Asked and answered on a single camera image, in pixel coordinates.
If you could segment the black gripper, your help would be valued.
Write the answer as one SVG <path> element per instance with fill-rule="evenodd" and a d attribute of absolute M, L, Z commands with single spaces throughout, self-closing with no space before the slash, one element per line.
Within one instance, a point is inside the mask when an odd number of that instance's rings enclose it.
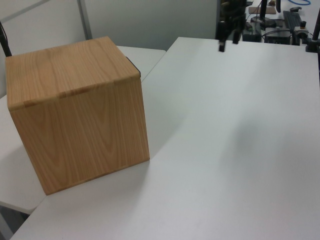
<path fill-rule="evenodd" d="M 232 43 L 238 44 L 246 24 L 246 0 L 226 0 L 220 5 L 223 18 L 217 23 L 216 38 L 219 51 L 224 52 L 227 38 L 233 34 Z"/>

